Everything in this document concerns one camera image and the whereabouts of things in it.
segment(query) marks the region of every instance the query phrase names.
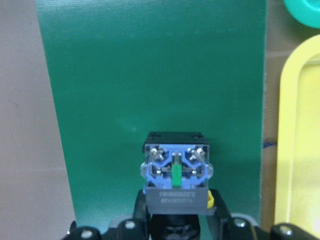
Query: gray floor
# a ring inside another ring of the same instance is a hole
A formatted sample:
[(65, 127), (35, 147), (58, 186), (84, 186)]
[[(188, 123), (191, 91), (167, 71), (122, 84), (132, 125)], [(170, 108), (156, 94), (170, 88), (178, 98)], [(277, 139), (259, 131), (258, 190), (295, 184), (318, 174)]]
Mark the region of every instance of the gray floor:
[[(269, 0), (264, 138), (278, 132), (279, 79), (285, 60), (320, 34)], [(275, 147), (264, 150), (263, 228), (273, 222)], [(58, 240), (75, 219), (35, 3), (0, 1), (0, 239)]]

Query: teal lid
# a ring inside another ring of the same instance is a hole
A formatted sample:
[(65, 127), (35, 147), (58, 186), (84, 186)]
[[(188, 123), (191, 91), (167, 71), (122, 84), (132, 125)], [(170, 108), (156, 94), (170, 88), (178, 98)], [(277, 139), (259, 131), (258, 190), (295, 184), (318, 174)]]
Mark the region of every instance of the teal lid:
[(300, 23), (320, 29), (320, 0), (284, 0), (284, 4)]

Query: metal bolt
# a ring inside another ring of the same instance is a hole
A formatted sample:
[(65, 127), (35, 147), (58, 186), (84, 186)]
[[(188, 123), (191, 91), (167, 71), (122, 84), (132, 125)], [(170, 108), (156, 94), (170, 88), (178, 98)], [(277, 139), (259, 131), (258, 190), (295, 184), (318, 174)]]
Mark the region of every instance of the metal bolt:
[(286, 225), (281, 225), (280, 231), (282, 234), (287, 235), (287, 236), (291, 236), (293, 234), (292, 229)]
[(90, 230), (83, 230), (82, 233), (81, 233), (81, 238), (83, 239), (89, 239), (93, 236), (93, 232), (90, 231)]
[(244, 228), (247, 225), (246, 221), (242, 218), (235, 218), (234, 224), (239, 228)]
[(126, 229), (134, 229), (136, 224), (134, 221), (126, 221), (124, 226)]

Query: yellow tray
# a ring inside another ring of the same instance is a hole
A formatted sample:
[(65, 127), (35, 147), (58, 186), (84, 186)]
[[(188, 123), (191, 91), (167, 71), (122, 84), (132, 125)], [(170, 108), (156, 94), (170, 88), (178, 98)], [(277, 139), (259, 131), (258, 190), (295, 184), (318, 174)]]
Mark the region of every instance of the yellow tray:
[(281, 75), (275, 223), (320, 238), (320, 35), (302, 43)]

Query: green plastic piece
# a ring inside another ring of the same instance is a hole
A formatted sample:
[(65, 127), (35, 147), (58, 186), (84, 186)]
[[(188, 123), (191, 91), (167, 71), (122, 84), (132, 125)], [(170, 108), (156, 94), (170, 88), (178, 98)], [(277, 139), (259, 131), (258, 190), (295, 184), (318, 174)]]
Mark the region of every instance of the green plastic piece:
[(320, 0), (284, 0), (284, 4), (300, 23), (320, 29)]
[(133, 212), (150, 131), (202, 132), (210, 187), (260, 217), (265, 0), (36, 0), (76, 221)]
[(182, 165), (181, 164), (172, 164), (172, 179), (171, 184), (174, 188), (181, 187), (182, 184)]

